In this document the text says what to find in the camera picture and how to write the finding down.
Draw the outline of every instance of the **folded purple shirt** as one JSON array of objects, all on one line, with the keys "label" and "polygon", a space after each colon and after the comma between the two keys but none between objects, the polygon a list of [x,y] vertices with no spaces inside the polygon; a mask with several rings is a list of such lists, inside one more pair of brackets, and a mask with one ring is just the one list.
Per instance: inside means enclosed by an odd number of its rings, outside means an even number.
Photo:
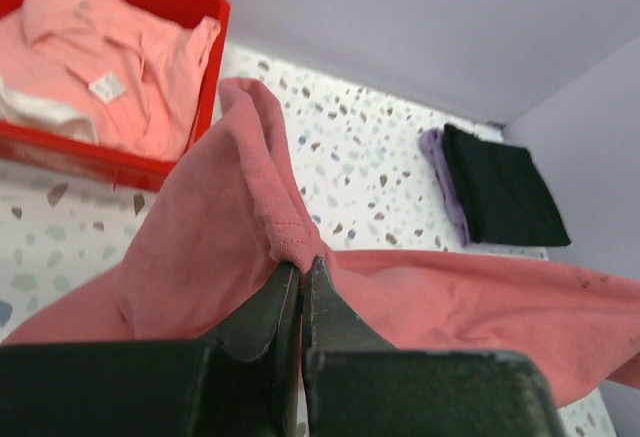
[{"label": "folded purple shirt", "polygon": [[467,225],[467,218],[458,200],[456,188],[453,185],[453,179],[451,178],[451,173],[449,172],[449,167],[444,157],[442,150],[443,136],[444,131],[441,129],[434,128],[427,130],[420,136],[420,150],[436,170],[436,175],[440,181],[440,187],[442,188],[442,194],[444,196],[444,208],[447,217],[449,217],[449,220],[456,229],[462,245],[467,245],[471,242],[469,226]]}]

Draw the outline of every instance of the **red plastic container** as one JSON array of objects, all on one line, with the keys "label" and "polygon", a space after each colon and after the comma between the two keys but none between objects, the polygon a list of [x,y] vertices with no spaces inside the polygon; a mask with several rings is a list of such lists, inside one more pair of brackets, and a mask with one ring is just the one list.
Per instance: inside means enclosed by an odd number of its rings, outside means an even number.
[{"label": "red plastic container", "polygon": [[[195,27],[205,15],[220,21],[221,32],[215,41],[209,65],[200,89],[200,102],[187,149],[211,125],[211,113],[229,24],[230,6],[226,0],[126,0],[132,5],[181,24]],[[0,0],[0,16],[14,11],[22,0]],[[105,147],[84,144],[57,135],[14,126],[0,121],[0,158],[11,159],[49,169],[69,172],[115,185],[158,190],[175,166]]]}]

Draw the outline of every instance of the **folded black shirt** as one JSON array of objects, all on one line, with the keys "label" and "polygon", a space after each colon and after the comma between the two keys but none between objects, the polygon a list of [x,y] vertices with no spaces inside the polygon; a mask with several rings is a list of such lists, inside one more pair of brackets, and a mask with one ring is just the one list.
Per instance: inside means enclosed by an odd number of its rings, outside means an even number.
[{"label": "folded black shirt", "polygon": [[527,149],[486,142],[450,124],[442,148],[473,242],[571,243]]}]

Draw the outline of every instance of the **pink garment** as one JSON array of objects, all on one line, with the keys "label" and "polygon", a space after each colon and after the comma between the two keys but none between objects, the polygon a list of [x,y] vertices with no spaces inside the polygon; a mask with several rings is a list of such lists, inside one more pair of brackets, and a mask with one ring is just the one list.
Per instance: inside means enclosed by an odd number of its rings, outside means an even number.
[{"label": "pink garment", "polygon": [[[219,33],[215,19],[185,30],[123,0],[24,0],[0,21],[0,76],[90,116],[100,145],[173,161]],[[105,102],[88,88],[108,74],[125,92]]]},{"label": "pink garment", "polygon": [[307,272],[323,256],[340,295],[399,348],[520,351],[558,405],[606,378],[640,388],[640,282],[506,257],[332,252],[296,187],[276,98],[243,79],[219,92],[222,120],[178,163],[122,262],[7,343],[194,338],[277,262]]}]

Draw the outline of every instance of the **clothing label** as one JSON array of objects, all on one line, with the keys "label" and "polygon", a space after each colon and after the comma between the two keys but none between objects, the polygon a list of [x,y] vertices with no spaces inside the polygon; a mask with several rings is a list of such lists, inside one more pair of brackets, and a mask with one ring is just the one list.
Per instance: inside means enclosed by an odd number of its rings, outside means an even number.
[{"label": "clothing label", "polygon": [[102,102],[108,104],[126,92],[122,82],[118,80],[116,74],[109,72],[98,80],[89,84],[89,90]]}]

